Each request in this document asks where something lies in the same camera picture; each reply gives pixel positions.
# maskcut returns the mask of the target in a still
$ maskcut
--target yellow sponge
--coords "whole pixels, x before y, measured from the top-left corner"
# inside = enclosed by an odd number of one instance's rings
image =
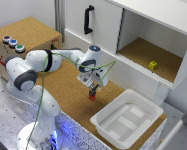
[[[155,61],[150,62],[149,67],[155,69],[157,67],[157,62]]]

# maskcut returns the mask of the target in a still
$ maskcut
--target green cable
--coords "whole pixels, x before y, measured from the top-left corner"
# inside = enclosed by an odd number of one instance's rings
[[[83,66],[83,65],[81,65],[81,64],[78,64],[77,62],[75,62],[75,61],[73,61],[72,59],[70,59],[70,58],[68,58],[68,57],[66,57],[66,56],[64,56],[64,55],[62,55],[62,54],[59,54],[59,53],[53,53],[54,55],[60,55],[60,56],[62,56],[62,57],[65,57],[66,59],[68,59],[68,60],[70,60],[71,62],[73,62],[73,63],[75,63],[75,64],[77,64],[77,65],[79,65],[79,66],[81,66],[81,67],[84,67],[84,68],[89,68],[89,69],[99,69],[99,68],[103,68],[103,67],[106,67],[106,66],[109,66],[109,65],[111,65],[110,66],[110,68],[107,70],[107,72],[105,73],[105,75],[101,78],[101,80],[99,81],[99,83],[98,84],[100,84],[102,81],[103,81],[103,79],[105,78],[105,76],[107,75],[107,73],[110,71],[110,69],[114,66],[114,64],[116,63],[116,61],[112,61],[111,63],[109,63],[109,64],[107,64],[107,65],[104,65],[104,66],[100,66],[100,67],[87,67],[87,66]],[[43,64],[43,76],[42,76],[42,95],[41,95],[41,100],[40,100],[40,103],[39,103],[39,108],[38,108],[38,112],[37,112],[37,116],[36,116],[36,120],[35,120],[35,124],[34,124],[34,126],[33,126],[33,129],[32,129],[32,131],[31,131],[31,133],[30,133],[30,136],[29,136],[29,139],[28,139],[28,142],[27,142],[27,145],[26,145],[26,150],[28,149],[28,144],[29,144],[29,142],[30,142],[30,140],[31,140],[31,136],[32,136],[32,133],[33,133],[33,130],[34,130],[34,128],[35,128],[35,126],[36,126],[36,124],[37,124],[37,120],[38,120],[38,118],[39,118],[39,113],[40,113],[40,107],[41,107],[41,104],[42,104],[42,98],[43,98],[43,93],[44,93],[44,68],[45,68],[45,64],[46,64],[46,60],[47,60],[47,58],[48,58],[48,55],[45,57],[45,59],[44,59],[44,64]]]

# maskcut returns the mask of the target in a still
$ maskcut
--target black door handle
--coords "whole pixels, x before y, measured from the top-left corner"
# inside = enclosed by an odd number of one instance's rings
[[[94,7],[89,5],[89,8],[85,10],[85,24],[84,24],[84,31],[85,34],[91,33],[93,30],[89,28],[89,12],[94,10]]]

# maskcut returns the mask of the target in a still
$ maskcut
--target cardboard box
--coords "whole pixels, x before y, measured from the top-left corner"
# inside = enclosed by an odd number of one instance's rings
[[[15,49],[3,44],[2,39],[5,35],[18,40],[19,44],[25,46],[26,51],[21,54],[16,53]],[[5,59],[8,56],[18,54],[24,59],[31,50],[50,50],[52,44],[57,49],[62,49],[62,35],[33,17],[0,28],[0,75],[9,80],[5,70]]]

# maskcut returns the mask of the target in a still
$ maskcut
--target empty white tray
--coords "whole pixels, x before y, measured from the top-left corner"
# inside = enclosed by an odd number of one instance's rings
[[[128,149],[162,113],[162,108],[128,89],[90,120],[112,145]]]

